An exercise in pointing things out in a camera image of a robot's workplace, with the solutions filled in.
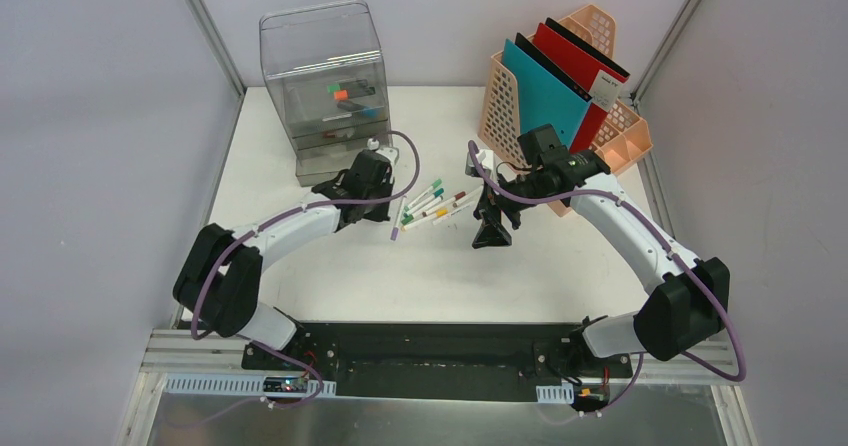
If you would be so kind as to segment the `red folder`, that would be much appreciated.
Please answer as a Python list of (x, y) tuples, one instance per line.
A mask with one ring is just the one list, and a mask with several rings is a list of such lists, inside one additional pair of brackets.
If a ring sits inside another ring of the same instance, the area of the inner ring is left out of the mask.
[(552, 18), (537, 26), (532, 42), (589, 94), (590, 106), (571, 141), (570, 151), (589, 149), (630, 73)]

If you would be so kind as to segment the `brown cap marker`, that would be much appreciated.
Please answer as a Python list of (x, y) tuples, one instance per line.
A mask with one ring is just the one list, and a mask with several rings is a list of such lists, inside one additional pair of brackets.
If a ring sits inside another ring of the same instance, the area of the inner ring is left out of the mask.
[(474, 190), (472, 190), (470, 193), (466, 193), (463, 197), (457, 199), (453, 203), (453, 206), (454, 207), (460, 207), (460, 206), (462, 206), (462, 205), (464, 205), (468, 202), (471, 202), (472, 200), (474, 200), (475, 198), (478, 198), (480, 196), (483, 189), (484, 189), (484, 186), (481, 185), (481, 186), (475, 188)]

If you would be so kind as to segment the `orange cap black highlighter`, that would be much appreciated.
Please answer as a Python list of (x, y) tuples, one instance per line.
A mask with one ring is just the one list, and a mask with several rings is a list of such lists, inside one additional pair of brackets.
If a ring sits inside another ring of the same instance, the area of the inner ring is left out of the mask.
[(354, 87), (347, 89), (339, 89), (333, 92), (333, 98), (336, 101), (347, 101), (361, 97), (368, 97), (376, 94), (374, 87)]

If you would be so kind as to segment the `yellow cap marker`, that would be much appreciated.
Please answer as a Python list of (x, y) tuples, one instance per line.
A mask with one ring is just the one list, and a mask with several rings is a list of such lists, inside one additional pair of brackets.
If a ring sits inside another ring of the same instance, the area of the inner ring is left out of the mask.
[(445, 216), (448, 212), (449, 212), (448, 208), (442, 208), (442, 209), (435, 211), (431, 214), (425, 214), (421, 218), (416, 219), (414, 221), (411, 221), (408, 224), (405, 224), (404, 226), (401, 227), (401, 230), (402, 231), (408, 231), (408, 230), (411, 230), (413, 228), (422, 226), (422, 225), (426, 224), (428, 221), (435, 221), (436, 219)]

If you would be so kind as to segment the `blue cap black highlighter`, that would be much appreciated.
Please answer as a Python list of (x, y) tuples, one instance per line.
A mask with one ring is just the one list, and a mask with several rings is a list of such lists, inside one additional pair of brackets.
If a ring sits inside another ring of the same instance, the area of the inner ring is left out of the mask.
[(370, 107), (351, 100), (337, 101), (336, 106), (343, 111), (366, 118), (377, 118), (381, 114), (380, 107)]

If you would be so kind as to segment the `green cap black highlighter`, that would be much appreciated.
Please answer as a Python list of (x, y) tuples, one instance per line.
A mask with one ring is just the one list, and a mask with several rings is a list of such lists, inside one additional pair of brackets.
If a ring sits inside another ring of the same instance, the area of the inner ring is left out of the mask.
[(339, 91), (347, 91), (348, 93), (351, 91), (367, 91), (369, 88), (370, 84), (366, 79), (339, 81), (326, 86), (326, 90), (330, 94), (336, 94)]

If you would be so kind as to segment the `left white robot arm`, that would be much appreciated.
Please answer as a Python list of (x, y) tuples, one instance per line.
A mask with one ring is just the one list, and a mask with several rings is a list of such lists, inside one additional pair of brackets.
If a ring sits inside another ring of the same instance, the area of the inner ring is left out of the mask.
[(177, 276), (174, 299), (219, 336), (263, 343), (279, 369), (297, 368), (305, 356), (305, 344), (295, 337), (298, 324), (259, 301), (262, 274), (317, 238), (362, 219), (387, 221), (389, 205), (374, 201), (392, 194), (397, 158), (389, 146), (360, 151), (349, 168), (314, 186), (293, 214), (263, 231), (203, 227)]

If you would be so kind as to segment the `teal folder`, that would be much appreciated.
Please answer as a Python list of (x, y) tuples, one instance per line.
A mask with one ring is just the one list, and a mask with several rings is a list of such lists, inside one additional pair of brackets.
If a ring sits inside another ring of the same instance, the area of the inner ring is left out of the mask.
[(517, 81), (520, 132), (551, 125), (560, 142), (573, 147), (589, 94), (521, 33), (505, 41), (501, 64)]

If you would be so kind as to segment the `clear grey drawer organizer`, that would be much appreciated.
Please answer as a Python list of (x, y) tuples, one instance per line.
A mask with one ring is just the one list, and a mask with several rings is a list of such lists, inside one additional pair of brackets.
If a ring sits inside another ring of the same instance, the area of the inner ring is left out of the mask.
[[(363, 0), (306, 6), (264, 15), (259, 21), (264, 84), (295, 155), (302, 186), (334, 177), (371, 139), (386, 141), (391, 128), (382, 47)], [(339, 109), (331, 83), (366, 79), (376, 94), (351, 101), (380, 107), (377, 118)], [(337, 139), (325, 139), (335, 132)]]

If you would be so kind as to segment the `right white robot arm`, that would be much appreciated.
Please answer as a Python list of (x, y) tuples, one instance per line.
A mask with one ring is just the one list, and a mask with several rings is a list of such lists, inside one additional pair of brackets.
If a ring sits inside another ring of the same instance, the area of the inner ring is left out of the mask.
[(647, 294), (635, 312), (591, 320), (573, 334), (569, 366), (595, 374), (608, 357), (647, 353), (668, 361), (727, 327), (730, 272), (718, 258), (704, 260), (681, 246), (637, 207), (594, 151), (576, 153), (544, 125), (519, 145), (530, 170), (506, 180), (487, 165), (491, 153), (468, 145), (466, 172), (484, 182), (474, 212), (481, 225), (473, 248), (508, 246), (521, 214), (559, 203), (587, 220), (625, 260)]

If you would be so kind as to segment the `purple cap marker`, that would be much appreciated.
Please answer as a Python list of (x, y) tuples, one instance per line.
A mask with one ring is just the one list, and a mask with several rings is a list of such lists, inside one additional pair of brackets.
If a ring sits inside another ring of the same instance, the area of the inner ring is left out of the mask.
[(395, 218), (393, 220), (393, 225), (392, 225), (392, 229), (391, 229), (391, 233), (390, 233), (390, 240), (392, 242), (397, 240), (397, 237), (400, 233), (400, 227), (402, 226), (402, 221), (403, 221), (403, 218), (405, 216), (406, 204), (407, 204), (407, 196), (404, 195), (400, 198), (400, 201), (399, 201), (399, 204), (398, 204), (398, 207), (397, 207), (397, 211), (396, 211), (396, 215), (395, 215)]

